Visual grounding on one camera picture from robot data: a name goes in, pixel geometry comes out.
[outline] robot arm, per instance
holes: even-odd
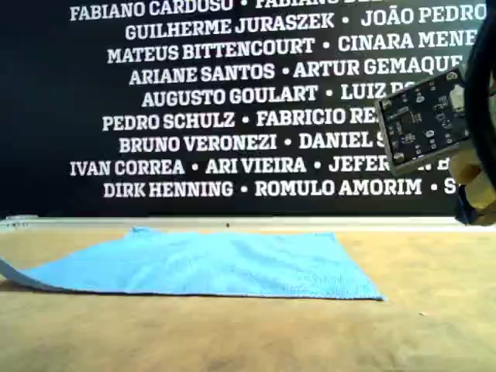
[[[496,223],[496,0],[460,65],[376,102],[391,172],[402,175],[450,157],[460,185],[456,219]]]

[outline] circuit board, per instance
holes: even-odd
[[[391,172],[402,175],[469,146],[463,70],[454,68],[376,102]]]

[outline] electronic component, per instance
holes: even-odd
[[[470,146],[463,86],[460,66],[376,102],[394,175],[416,171]]]

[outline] black backdrop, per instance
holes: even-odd
[[[431,170],[408,176],[422,179],[414,195],[346,195],[339,193],[343,182],[365,185],[363,180],[392,179],[387,171],[331,172],[328,164],[334,156],[384,155],[377,146],[377,123],[307,126],[256,126],[257,110],[292,110],[370,107],[373,100],[341,99],[341,84],[391,81],[417,81],[429,76],[415,74],[363,74],[363,61],[368,58],[399,58],[425,56],[467,55],[470,45],[404,50],[339,51],[341,36],[409,33],[413,43],[419,44],[419,32],[477,29],[477,20],[419,23],[422,6],[443,6],[446,2],[356,2],[339,4],[294,6],[287,8],[257,9],[257,2],[237,4],[229,12],[144,16],[131,19],[103,19],[70,22],[72,5],[98,4],[95,2],[17,2],[3,5],[2,82],[0,110],[0,167],[3,215],[37,214],[40,216],[147,216],[147,215],[452,215],[453,188],[446,169],[435,164]],[[408,25],[364,27],[360,19],[367,10],[398,10],[410,7],[415,21]],[[458,4],[473,5],[466,0]],[[204,19],[236,19],[236,17],[285,16],[288,14],[334,12],[333,29],[299,29],[266,33],[230,34],[196,37],[171,37],[158,40],[125,38],[128,25],[144,23],[183,22]],[[350,21],[343,23],[342,17]],[[168,61],[163,63],[108,64],[107,49],[150,47],[166,44],[232,42],[238,40],[268,40],[314,38],[310,54],[284,56],[235,57],[201,60]],[[328,49],[322,44],[327,41]],[[292,78],[297,62],[309,60],[360,61],[360,76],[330,76]],[[275,78],[260,81],[203,82],[129,86],[132,70],[172,67],[223,66],[226,64],[275,65]],[[290,74],[283,74],[287,67]],[[220,106],[142,108],[143,96],[148,91],[221,88],[229,93],[232,88],[317,84],[319,91],[313,102]],[[327,97],[326,89],[334,92]],[[223,129],[162,129],[149,131],[102,131],[104,115],[149,115],[177,112],[235,112],[236,126]],[[250,122],[241,118],[248,116]],[[371,148],[299,149],[299,133],[365,131]],[[152,136],[208,136],[235,134],[277,134],[276,150],[237,152],[188,152],[184,146],[177,153],[119,153],[120,137]],[[284,144],[291,139],[291,145]],[[248,157],[302,157],[307,167],[300,174],[246,174],[238,163],[237,174],[205,174],[210,159]],[[82,177],[71,176],[71,161],[179,159],[185,169],[182,175],[117,176],[115,174]],[[321,162],[315,169],[314,162]],[[198,164],[197,170],[191,165]],[[326,196],[256,196],[255,181],[331,180],[336,192]],[[105,198],[103,184],[109,182],[185,182],[232,181],[233,195],[207,198]],[[375,190],[381,185],[374,183]],[[247,192],[241,192],[242,186]]]

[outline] black circuit board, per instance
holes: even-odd
[[[447,157],[469,138],[459,68],[422,81],[377,103],[391,170],[415,171]]]

